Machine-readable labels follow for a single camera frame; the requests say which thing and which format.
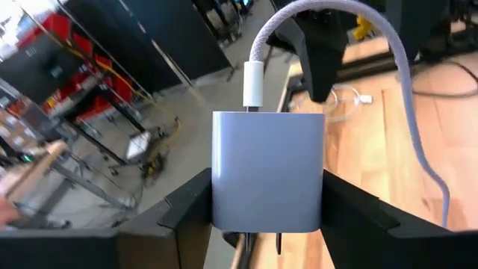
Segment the power adapter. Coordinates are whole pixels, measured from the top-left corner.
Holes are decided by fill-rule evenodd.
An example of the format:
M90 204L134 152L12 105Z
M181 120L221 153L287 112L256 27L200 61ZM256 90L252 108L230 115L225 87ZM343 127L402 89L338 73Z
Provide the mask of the power adapter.
M318 230L323 130L322 114L215 111L213 225L232 232Z

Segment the lavender braided cable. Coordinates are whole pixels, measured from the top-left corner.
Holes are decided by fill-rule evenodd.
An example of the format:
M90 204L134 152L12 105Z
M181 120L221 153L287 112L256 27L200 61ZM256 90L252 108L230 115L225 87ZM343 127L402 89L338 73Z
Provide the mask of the lavender braided cable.
M409 63L406 57L405 49L394 30L393 26L380 13L366 4L352 0L297 0L283 7L259 31L254 39L250 52L250 61L262 61L262 48L267 38L288 18L296 13L306 10L335 9L355 15L361 15L369 22L372 22L388 39L391 51L394 53L395 63L398 67L398 73L402 83L403 102L405 104L406 119L409 125L412 145L415 150L418 161L428 175L436 182L443 193L443 209L441 225L447 226L448 211L450 207L450 190L447 183L433 170L426 159L425 152L421 145L420 133L418 131L417 119L412 104L412 79L410 77Z

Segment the wooden surface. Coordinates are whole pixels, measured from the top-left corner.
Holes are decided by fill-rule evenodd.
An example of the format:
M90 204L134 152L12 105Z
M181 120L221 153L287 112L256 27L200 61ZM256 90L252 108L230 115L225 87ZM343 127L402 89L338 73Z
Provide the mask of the wooden surface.
M43 156L39 161L10 168L0 179L0 195L6 197L9 202L17 201L23 194L35 187L53 161L65 149L66 144L63 141L56 141L46 146L49 154Z
M346 58L349 61L382 51L387 48L383 41L350 47ZM478 74L478 54L453 60ZM300 73L299 64L293 64L289 76ZM439 223L442 195L415 157L396 73L349 84L361 94L373 96L373 104L361 105L345 122L327 123L324 167L402 210ZM416 90L436 93L477 90L475 81L466 72L451 65L428 69L416 78L414 86ZM293 99L305 99L293 112L323 110L308 99L307 93ZM336 114L352 107L352 103L345 102ZM426 156L450 187L449 228L478 228L478 96L453 100L415 96L414 107ZM260 234L252 268L333 268L320 232L284 234L282 240L283 254L277 256L275 235Z

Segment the black monitor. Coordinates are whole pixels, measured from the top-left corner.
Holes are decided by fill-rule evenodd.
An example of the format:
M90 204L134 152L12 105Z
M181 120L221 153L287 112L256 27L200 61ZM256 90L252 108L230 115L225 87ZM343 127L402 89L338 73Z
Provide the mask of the black monitor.
M82 59L41 34L0 63L0 78L41 105L82 65Z

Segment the gray floor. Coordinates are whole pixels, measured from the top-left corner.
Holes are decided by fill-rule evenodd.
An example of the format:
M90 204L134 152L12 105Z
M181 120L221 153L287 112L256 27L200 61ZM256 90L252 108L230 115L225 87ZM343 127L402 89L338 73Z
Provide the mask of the gray floor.
M260 27L273 14L268 0L259 0L252 9L252 16L243 25L243 36L236 43L225 48L225 53L233 65L242 67L248 58L252 41ZM263 111L275 111L280 93L288 71L286 54L274 53L267 69L264 83ZM158 177L154 185L143 192L138 211L142 212L163 199L169 192L175 190L191 179L205 167L211 165L211 112L241 111L242 108L242 70L238 70L228 83L224 78L203 80L198 83L197 91L201 102L189 90L168 90L161 98L160 104L168 107L182 121L182 132L170 146L166 170ZM171 128L173 121L153 108L144 108L142 115L145 126L158 124ZM97 123L95 127L103 134L102 142L115 149L118 154L124 152L127 135L133 131L124 120L118 119L114 124L106 121ZM86 141L79 141L74 151L99 169L99 172L85 172L84 176L100 186L105 192L127 200L131 192L139 198L140 180L135 168L120 170L120 175L112 177L107 169L112 161L104 161L97 150ZM121 191L107 178L110 178L125 191ZM61 177L50 177L47 182L33 192L24 201L29 205L38 205L44 200L42 195L51 186L59 185ZM108 208L104 201L93 196L81 187L66 189L66 195L55 206L50 216L52 219L71 220L75 228L93 228L109 226L113 221L124 216L121 211ZM214 229L208 249L205 268L230 267L234 250L221 238L220 231Z

